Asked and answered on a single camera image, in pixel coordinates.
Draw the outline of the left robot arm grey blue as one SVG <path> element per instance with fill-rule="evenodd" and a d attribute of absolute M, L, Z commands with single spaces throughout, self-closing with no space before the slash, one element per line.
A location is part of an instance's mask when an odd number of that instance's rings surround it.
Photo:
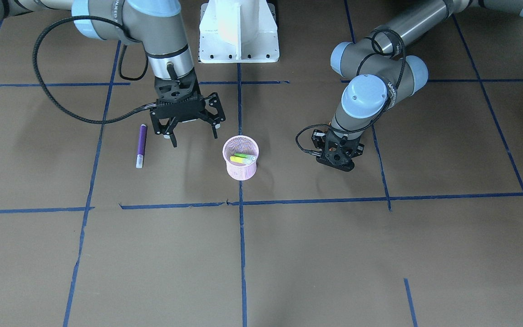
<path fill-rule="evenodd" d="M 331 68 L 349 83 L 325 130 L 313 130 L 314 150 L 307 153 L 322 165 L 351 171 L 353 158 L 363 153 L 360 139 L 365 130 L 429 79 L 427 65 L 407 55 L 407 46 L 472 6 L 523 17 L 523 0 L 420 0 L 357 43 L 338 44 L 331 54 Z"/>

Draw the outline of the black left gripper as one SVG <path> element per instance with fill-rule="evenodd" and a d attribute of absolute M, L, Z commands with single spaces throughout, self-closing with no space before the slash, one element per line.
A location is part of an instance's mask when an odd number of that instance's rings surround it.
<path fill-rule="evenodd" d="M 364 148 L 360 138 L 340 138 L 334 132 L 328 131 L 325 136 L 325 149 L 318 151 L 316 161 L 343 172 L 350 172 L 355 167 L 353 158 L 361 156 Z"/>

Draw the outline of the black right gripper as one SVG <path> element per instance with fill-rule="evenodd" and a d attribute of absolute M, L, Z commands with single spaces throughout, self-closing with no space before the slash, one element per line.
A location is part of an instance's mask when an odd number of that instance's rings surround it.
<path fill-rule="evenodd" d="M 177 80 L 155 77 L 154 89 L 158 99 L 156 106 L 149 110 L 154 134 L 168 136 L 176 148 L 177 124 L 199 119 L 209 124 L 214 138 L 218 138 L 217 130 L 226 120 L 220 98 L 216 92 L 203 96 L 195 75 Z"/>

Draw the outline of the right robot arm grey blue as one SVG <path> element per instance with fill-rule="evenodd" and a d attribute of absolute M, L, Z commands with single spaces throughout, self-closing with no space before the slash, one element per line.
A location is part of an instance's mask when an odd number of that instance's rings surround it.
<path fill-rule="evenodd" d="M 87 124 L 114 124 L 148 111 L 154 134 L 177 146 L 177 124 L 201 120 L 212 136 L 226 120 L 218 93 L 201 93 L 178 0 L 0 0 L 0 20 L 42 10 L 65 10 L 70 17 L 47 26 L 32 50 L 32 65 L 40 87 L 59 110 Z M 141 44 L 145 68 L 154 74 L 157 100 L 114 119 L 88 119 L 62 106 L 41 76 L 38 52 L 45 37 L 61 25 L 73 23 L 90 39 L 118 40 L 124 46 Z"/>

